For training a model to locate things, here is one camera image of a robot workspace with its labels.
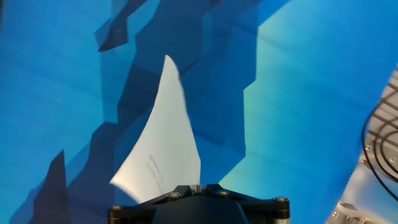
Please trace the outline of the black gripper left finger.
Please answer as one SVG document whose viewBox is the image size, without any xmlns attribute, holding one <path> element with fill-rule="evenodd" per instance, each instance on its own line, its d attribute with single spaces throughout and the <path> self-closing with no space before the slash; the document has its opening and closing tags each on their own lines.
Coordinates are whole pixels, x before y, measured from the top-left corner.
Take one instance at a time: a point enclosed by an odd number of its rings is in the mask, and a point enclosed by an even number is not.
<svg viewBox="0 0 398 224">
<path fill-rule="evenodd" d="M 151 224 L 161 205 L 194 196 L 199 185 L 178 185 L 173 191 L 137 205 L 113 206 L 108 210 L 108 224 Z"/>
</svg>

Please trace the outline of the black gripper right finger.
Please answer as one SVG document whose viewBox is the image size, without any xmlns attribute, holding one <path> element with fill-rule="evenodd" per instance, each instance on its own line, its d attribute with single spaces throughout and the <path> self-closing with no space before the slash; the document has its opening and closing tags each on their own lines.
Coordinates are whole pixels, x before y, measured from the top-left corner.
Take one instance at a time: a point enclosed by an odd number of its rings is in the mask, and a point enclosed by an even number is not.
<svg viewBox="0 0 398 224">
<path fill-rule="evenodd" d="M 224 189 L 219 184 L 199 185 L 198 193 L 236 202 L 250 224 L 291 224 L 290 200 L 286 197 L 258 199 Z"/>
</svg>

